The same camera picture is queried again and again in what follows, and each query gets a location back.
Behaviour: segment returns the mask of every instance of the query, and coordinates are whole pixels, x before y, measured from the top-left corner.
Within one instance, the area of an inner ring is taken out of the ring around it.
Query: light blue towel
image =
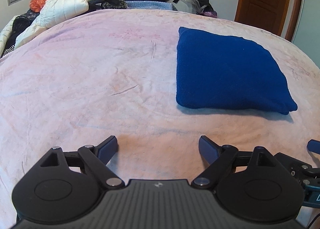
[[[157,1],[131,1],[126,2],[127,9],[168,10],[172,11],[172,4]]]

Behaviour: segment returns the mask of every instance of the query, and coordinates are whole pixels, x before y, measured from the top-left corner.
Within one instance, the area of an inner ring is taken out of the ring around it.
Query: bed
[[[287,78],[298,110],[192,110],[176,95],[180,26],[253,40]],[[206,135],[243,151],[257,145],[316,166],[320,70],[295,45],[236,22],[164,10],[102,10],[65,21],[0,60],[0,228],[16,218],[15,184],[54,145],[75,151],[115,135],[108,166],[130,178],[191,181],[204,170]],[[306,224],[311,210],[299,215]]]

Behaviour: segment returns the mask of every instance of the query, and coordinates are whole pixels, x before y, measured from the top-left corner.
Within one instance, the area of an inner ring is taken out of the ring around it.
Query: blue folded towel
[[[168,10],[172,11],[171,3],[157,1],[127,1],[127,9],[149,9],[149,10]]]
[[[254,41],[179,29],[177,103],[188,108],[298,109],[270,52]]]

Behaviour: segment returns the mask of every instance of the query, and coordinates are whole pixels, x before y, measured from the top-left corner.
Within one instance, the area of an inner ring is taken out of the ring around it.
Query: cable
[[[318,217],[320,217],[320,213],[317,214],[317,215],[315,216],[315,218],[313,218],[313,220],[311,221],[311,223],[308,225],[307,229],[310,229],[310,227],[311,227],[311,226],[313,225],[313,223],[318,219]]]

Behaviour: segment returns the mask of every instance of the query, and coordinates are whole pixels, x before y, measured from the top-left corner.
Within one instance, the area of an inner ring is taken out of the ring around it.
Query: logo
[[[159,187],[162,187],[162,186],[163,186],[163,184],[162,184],[161,182],[155,183],[154,185],[155,185],[157,188],[159,188]]]

